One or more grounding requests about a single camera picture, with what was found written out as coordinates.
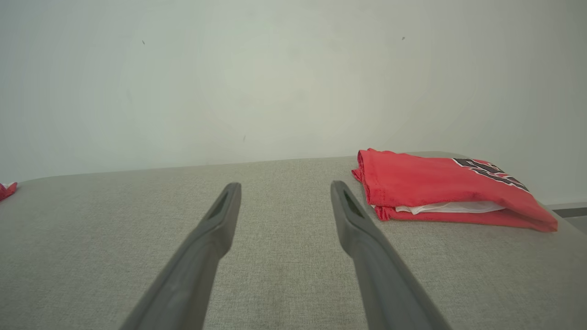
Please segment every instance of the folded red shirt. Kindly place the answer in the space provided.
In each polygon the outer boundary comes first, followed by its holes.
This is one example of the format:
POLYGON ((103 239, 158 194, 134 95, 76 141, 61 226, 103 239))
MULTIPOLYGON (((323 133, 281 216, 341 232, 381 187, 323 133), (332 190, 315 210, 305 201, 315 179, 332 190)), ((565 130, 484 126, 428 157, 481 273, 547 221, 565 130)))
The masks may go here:
POLYGON ((355 178, 382 221, 449 221, 556 231, 555 217, 528 189, 497 166, 482 160, 423 158, 374 149, 361 150, 355 178), (396 212, 397 206, 456 201, 492 201, 503 210, 487 213, 396 212))

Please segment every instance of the red cloth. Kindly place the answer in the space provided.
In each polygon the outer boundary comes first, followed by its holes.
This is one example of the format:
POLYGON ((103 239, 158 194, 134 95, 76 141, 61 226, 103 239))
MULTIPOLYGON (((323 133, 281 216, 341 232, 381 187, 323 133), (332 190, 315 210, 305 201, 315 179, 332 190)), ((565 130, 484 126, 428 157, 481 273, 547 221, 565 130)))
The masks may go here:
POLYGON ((527 188, 482 160, 422 158, 374 149, 361 150, 355 178, 382 221, 449 221, 557 231, 558 222, 527 188), (451 201, 493 201, 505 209, 488 213, 396 212, 397 206, 451 201))
POLYGON ((0 200, 7 198, 16 191, 16 182, 11 183, 8 187, 0 184, 0 200))

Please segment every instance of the upholstered surface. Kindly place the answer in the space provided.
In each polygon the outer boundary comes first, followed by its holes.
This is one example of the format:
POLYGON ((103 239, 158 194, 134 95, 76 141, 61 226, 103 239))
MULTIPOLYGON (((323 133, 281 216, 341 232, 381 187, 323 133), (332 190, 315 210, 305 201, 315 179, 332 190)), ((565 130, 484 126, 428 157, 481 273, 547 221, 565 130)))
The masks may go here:
MULTIPOLYGON (((341 157, 23 182, 0 202, 0 328, 118 328, 237 181, 237 230, 205 329, 366 329, 329 193, 343 180, 364 200, 355 167, 355 157, 341 157)), ((455 329, 587 328, 587 236, 565 220, 557 233, 539 233, 381 223, 366 210, 455 329)))

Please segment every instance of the fabric texture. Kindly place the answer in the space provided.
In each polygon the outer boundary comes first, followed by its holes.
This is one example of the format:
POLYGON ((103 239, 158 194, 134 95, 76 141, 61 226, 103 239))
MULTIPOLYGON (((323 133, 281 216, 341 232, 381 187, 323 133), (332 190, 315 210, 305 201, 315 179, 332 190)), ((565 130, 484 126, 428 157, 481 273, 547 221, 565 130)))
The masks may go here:
MULTIPOLYGON (((458 157, 425 153, 433 157, 458 157)), ((0 328, 118 329, 224 186, 242 183, 205 329, 366 329, 330 202, 355 157, 51 177, 0 203, 0 328)), ((587 237, 381 222, 454 329, 587 328, 587 237)))
POLYGON ((497 166, 465 158, 425 158, 374 149, 361 150, 354 177, 382 221, 422 220, 504 225, 556 231, 558 222, 528 189, 497 166), (398 206, 492 201, 503 210, 487 213, 397 212, 398 206))
POLYGON ((486 213, 503 210, 504 207, 492 201, 454 201, 422 206, 397 206, 395 209, 396 212, 410 212, 415 215, 422 212, 486 213))
POLYGON ((14 192, 16 192, 16 186, 16 182, 8 184, 0 183, 0 201, 8 198, 8 196, 11 196, 14 192))

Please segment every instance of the white wall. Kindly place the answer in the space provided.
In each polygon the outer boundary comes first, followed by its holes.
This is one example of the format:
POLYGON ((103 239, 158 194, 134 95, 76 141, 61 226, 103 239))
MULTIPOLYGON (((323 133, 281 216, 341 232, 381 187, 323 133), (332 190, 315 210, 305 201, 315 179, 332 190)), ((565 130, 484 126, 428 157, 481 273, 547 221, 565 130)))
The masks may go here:
POLYGON ((584 3, 3 0, 0 182, 372 147, 587 201, 584 3))

